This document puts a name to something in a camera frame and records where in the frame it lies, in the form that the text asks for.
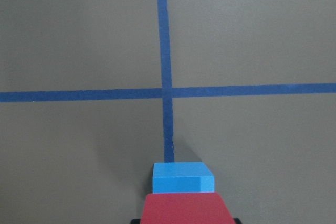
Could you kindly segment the red block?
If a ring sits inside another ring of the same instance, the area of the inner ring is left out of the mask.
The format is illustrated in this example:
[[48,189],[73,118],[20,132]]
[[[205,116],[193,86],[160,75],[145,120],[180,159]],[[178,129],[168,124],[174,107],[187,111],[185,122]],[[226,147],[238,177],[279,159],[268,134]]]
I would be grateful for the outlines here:
[[140,223],[235,223],[218,193],[148,194]]

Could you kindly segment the blue block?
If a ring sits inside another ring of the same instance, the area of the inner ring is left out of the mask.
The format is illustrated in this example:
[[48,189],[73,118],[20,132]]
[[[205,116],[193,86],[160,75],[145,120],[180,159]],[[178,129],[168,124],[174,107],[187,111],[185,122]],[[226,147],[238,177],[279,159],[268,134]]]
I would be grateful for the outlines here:
[[153,193],[213,193],[215,177],[203,162],[154,163]]

